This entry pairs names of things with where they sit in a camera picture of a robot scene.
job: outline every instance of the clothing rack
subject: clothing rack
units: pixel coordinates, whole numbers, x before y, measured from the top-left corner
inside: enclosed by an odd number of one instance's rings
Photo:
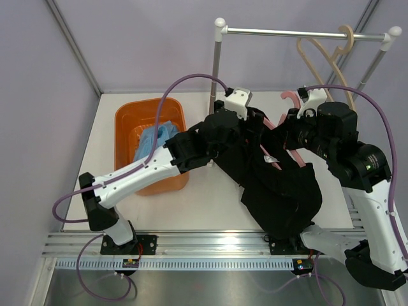
[[[347,35],[344,33],[321,33],[321,32],[302,32],[302,31],[280,31],[280,30],[264,30],[264,29],[241,29],[228,27],[223,18],[217,18],[215,20],[215,45],[214,45],[214,60],[212,65],[212,75],[218,78],[220,58],[221,58],[221,45],[222,37],[227,34],[240,34],[240,35],[261,35],[261,36],[280,36],[280,37],[292,37],[292,38],[319,38],[330,40],[347,40]],[[353,37],[355,41],[377,41],[381,43],[380,48],[374,56],[372,62],[368,66],[366,72],[361,78],[360,82],[356,86],[357,89],[362,90],[371,77],[372,73],[383,59],[385,53],[390,49],[395,39],[401,35],[400,27],[392,27],[387,33],[380,34],[365,34],[354,33]],[[214,101],[217,95],[217,82],[212,81],[210,91],[210,108],[209,113],[214,112]]]

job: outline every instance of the black mounting plate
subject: black mounting plate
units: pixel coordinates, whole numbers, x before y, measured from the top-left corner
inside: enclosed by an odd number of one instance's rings
[[[139,255],[137,245],[140,244],[143,247],[142,256],[144,255],[156,255],[157,248],[157,236],[156,235],[139,235],[136,234],[138,243],[125,254],[119,254],[117,247],[108,235],[105,235],[101,245],[101,255]]]
[[[309,255],[310,250],[306,248],[300,237],[289,239],[274,239],[270,235],[263,237],[265,242],[268,242],[271,255]]]

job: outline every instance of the vertical pole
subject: vertical pole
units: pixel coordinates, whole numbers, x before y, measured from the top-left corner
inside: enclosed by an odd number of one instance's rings
[[[378,66],[378,64],[381,62],[381,59],[383,59],[385,53],[391,48],[391,45],[395,41],[395,39],[400,36],[402,33],[402,29],[400,27],[392,27],[389,29],[388,33],[386,34],[386,37],[381,44],[380,50],[378,50],[377,54],[371,61],[370,65],[368,66],[367,70],[365,71],[363,77],[361,78],[361,81],[357,85],[357,89],[359,91],[363,90],[365,84],[367,84],[367,81],[371,77],[372,73]],[[357,98],[357,94],[353,94],[353,99]]]
[[[212,76],[218,78],[219,60],[221,58],[221,43],[222,43],[222,29],[225,27],[225,20],[217,18],[215,24],[215,45],[214,45],[214,60],[212,62]],[[214,101],[217,97],[217,82],[211,82],[210,91],[210,107],[208,113],[214,113]]]

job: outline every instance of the pink hanger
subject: pink hanger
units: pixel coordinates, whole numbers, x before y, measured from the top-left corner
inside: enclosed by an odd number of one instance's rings
[[[300,108],[300,100],[298,98],[298,96],[293,92],[293,91],[284,91],[280,97],[282,99],[286,99],[286,98],[290,98],[293,102],[293,107],[299,109]],[[280,117],[279,123],[278,125],[282,124],[286,119],[286,114],[282,114],[282,116]],[[263,119],[263,124],[267,126],[268,129],[274,129],[275,126],[272,122],[270,122],[267,118]],[[265,150],[265,148],[261,145],[261,149],[263,151],[263,153],[267,156],[270,156],[270,154]],[[299,153],[296,150],[290,150],[290,153],[292,154],[293,158],[295,159],[295,161],[298,163],[299,167],[304,167],[306,166],[306,163],[304,162],[304,160],[302,159],[302,157],[299,155]],[[273,162],[272,166],[274,166],[275,168],[282,170],[282,168],[279,166],[278,163]]]

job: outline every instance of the beige hanger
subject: beige hanger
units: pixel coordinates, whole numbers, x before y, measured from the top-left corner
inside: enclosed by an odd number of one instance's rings
[[[346,79],[344,78],[344,75],[340,71],[339,67],[336,65],[336,59],[340,54],[347,54],[347,53],[349,53],[351,51],[351,49],[352,49],[352,47],[354,45],[354,34],[353,34],[353,30],[351,29],[351,27],[349,25],[341,25],[339,27],[339,31],[346,34],[347,43],[346,43],[346,45],[344,47],[337,46],[332,55],[330,55],[328,53],[327,49],[324,48],[324,46],[322,46],[322,44],[318,40],[315,40],[314,38],[306,38],[306,39],[309,42],[311,42],[320,51],[320,53],[322,53],[322,55],[324,56],[324,58],[327,60],[330,67],[332,68],[332,70],[337,75],[337,78],[340,80],[340,83],[343,86],[347,86],[347,82],[346,82]],[[321,85],[323,85],[324,84],[323,79],[320,77],[320,74],[317,72],[316,68],[309,61],[309,58],[305,55],[305,52],[303,51],[302,38],[298,39],[296,47],[298,49],[300,57],[304,60],[307,67],[310,69],[310,72],[312,72],[312,74],[314,75],[316,80]],[[334,101],[333,96],[329,93],[328,89],[325,89],[325,91],[326,91],[326,94],[327,94],[327,98],[331,102],[333,102]],[[348,91],[345,91],[345,94],[346,94],[346,99],[347,99],[347,102],[348,102],[350,108],[355,111],[356,107],[355,107],[354,100],[353,100],[353,97],[352,97],[351,93],[348,92]]]

